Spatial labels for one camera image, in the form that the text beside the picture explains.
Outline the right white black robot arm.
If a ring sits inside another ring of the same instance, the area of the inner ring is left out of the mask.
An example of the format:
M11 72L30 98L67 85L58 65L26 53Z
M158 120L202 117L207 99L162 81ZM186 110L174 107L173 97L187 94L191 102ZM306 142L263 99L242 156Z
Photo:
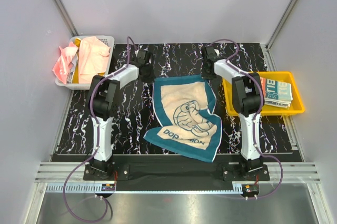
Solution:
M260 75L234 66L229 60L220 57L212 46L202 48L202 58L202 78L210 80L220 76L231 83L232 106L241 123L239 174L243 179L251 180L263 170L258 140L261 110L264 105Z

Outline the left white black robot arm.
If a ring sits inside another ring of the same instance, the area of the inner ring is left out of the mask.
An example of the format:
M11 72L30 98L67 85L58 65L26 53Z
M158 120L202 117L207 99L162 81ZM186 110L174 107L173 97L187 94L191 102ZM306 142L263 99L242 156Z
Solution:
M152 83L155 79L153 63L153 53L139 50L117 71L93 77L87 98L93 123L93 151L85 161L88 164L86 173L95 172L103 180L115 176L111 129L113 115L119 106L119 92L135 80Z

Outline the teal beige Doraemon towel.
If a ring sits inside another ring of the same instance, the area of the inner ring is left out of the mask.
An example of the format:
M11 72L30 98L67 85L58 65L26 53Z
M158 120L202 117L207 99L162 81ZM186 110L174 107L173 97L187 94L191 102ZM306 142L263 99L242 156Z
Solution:
M156 78L153 110L160 124L144 139L173 153L211 163L222 139L216 95L200 75Z

